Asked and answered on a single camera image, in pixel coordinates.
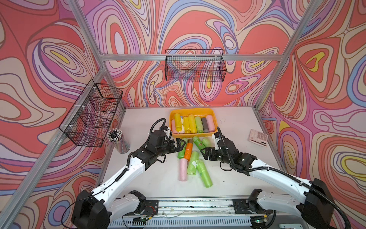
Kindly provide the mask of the pink labelled trash bag roll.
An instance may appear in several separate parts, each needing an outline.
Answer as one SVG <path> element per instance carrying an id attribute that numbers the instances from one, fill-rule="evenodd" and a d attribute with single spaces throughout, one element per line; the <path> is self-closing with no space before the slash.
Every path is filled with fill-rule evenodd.
<path id="1" fill-rule="evenodd" d="M 173 134 L 175 134 L 175 135 L 178 134 L 178 132 L 176 130 L 176 125 L 175 125 L 175 120 L 174 119 L 171 121 L 171 129 L 172 129 Z"/>

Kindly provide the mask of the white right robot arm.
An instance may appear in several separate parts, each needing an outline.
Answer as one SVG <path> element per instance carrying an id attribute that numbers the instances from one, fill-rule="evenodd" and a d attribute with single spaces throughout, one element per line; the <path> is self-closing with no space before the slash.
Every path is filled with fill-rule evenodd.
<path id="1" fill-rule="evenodd" d="M 254 189 L 246 201 L 248 211 L 288 213 L 316 229 L 332 228 L 333 213 L 338 212 L 344 227 L 351 228 L 346 213 L 334 202 L 327 185 L 320 179 L 311 181 L 276 169 L 252 154 L 239 152 L 228 138 L 218 138 L 214 147 L 204 148 L 201 153 L 205 160 L 228 164 L 231 170 L 260 179 L 284 192 L 273 194 Z"/>

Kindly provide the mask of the yellow plastic storage box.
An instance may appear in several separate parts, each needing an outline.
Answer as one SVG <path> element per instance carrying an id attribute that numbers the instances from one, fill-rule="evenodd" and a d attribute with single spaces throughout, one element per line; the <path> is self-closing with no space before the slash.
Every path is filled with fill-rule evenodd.
<path id="1" fill-rule="evenodd" d="M 174 119 L 174 114 L 175 113 L 179 113 L 182 117 L 184 116 L 187 116 L 189 114 L 193 114 L 194 116 L 199 116 L 201 118 L 205 117 L 207 115 L 212 115 L 213 116 L 213 120 L 214 120 L 214 124 L 215 124 L 215 132 L 209 132 L 209 133 L 196 133 L 196 134 L 193 134 L 193 133 L 189 133 L 189 134 L 173 134 L 173 137 L 175 138 L 182 138 L 182 137 L 185 137 L 185 138 L 193 138 L 194 136 L 198 136 L 198 137 L 210 137 L 211 135 L 213 135 L 214 133 L 217 132 L 217 121 L 216 121 L 216 116 L 215 116 L 215 113 L 212 109 L 210 108 L 186 108 L 186 109 L 176 109 L 176 110 L 173 110 L 171 113 L 170 113 L 170 117 L 169 117 L 169 125 L 170 125 L 170 129 L 171 129 L 171 121 Z"/>

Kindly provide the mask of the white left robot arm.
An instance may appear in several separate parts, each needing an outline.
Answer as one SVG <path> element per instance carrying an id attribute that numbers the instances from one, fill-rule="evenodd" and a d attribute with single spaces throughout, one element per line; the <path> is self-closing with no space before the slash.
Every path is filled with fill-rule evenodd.
<path id="1" fill-rule="evenodd" d="M 140 192 L 131 191 L 124 198 L 119 198 L 119 195 L 159 157 L 180 152 L 185 145 L 186 141 L 170 139 L 162 130 L 150 133 L 147 141 L 128 155 L 122 169 L 91 192 L 82 191 L 77 196 L 71 216 L 72 224 L 77 229 L 106 229 L 110 222 L 123 215 L 142 211 L 145 196 Z"/>

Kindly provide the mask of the white blue-capped roll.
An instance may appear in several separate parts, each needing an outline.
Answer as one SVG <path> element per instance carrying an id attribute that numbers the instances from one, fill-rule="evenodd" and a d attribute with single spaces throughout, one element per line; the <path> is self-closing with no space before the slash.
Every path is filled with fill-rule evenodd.
<path id="1" fill-rule="evenodd" d="M 179 134 L 184 134 L 185 133 L 185 127 L 184 127 L 184 121 L 183 121 L 182 116 L 181 116 L 181 128 L 182 128 L 182 130 L 179 132 Z"/>

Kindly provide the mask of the dark grey trash bag roll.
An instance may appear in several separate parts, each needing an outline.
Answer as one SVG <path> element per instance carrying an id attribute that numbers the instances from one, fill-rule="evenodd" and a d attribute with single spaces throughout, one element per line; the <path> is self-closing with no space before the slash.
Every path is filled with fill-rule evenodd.
<path id="1" fill-rule="evenodd" d="M 204 133 L 209 133 L 209 126 L 208 126 L 207 119 L 205 117 L 203 117 L 203 118 L 201 118 L 201 121 L 202 121 Z"/>

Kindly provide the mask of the large green trash bag roll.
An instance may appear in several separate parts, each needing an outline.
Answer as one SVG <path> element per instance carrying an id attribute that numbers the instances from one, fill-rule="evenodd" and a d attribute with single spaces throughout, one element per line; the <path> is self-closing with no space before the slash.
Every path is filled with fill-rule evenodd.
<path id="1" fill-rule="evenodd" d="M 208 170 L 203 162 L 203 160 L 198 159 L 195 161 L 197 166 L 196 169 L 201 177 L 201 180 L 206 188 L 209 188 L 213 185 L 213 182 L 211 180 L 211 177 L 208 173 Z"/>

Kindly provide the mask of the yellow trash bag roll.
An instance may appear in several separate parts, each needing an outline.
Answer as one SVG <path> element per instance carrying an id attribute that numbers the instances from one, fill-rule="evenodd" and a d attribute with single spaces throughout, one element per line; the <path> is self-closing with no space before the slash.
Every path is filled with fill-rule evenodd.
<path id="1" fill-rule="evenodd" d="M 189 134 L 191 132 L 191 128 L 190 128 L 190 124 L 189 124 L 189 118 L 187 116 L 183 117 L 183 124 L 184 124 L 185 133 Z"/>
<path id="2" fill-rule="evenodd" d="M 197 127 L 196 127 L 196 122 L 195 122 L 195 116 L 193 114 L 189 114 L 188 120 L 189 120 L 189 126 L 190 126 L 191 133 L 196 134 Z"/>

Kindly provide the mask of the light green trash bag roll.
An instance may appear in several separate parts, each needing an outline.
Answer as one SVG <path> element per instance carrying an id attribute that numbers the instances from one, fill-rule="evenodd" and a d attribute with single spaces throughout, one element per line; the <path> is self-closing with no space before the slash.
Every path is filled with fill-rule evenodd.
<path id="1" fill-rule="evenodd" d="M 198 133 L 203 133 L 204 132 L 204 126 L 203 126 L 203 122 L 201 117 L 196 116 L 195 117 L 195 124 L 196 124 L 196 129 Z"/>

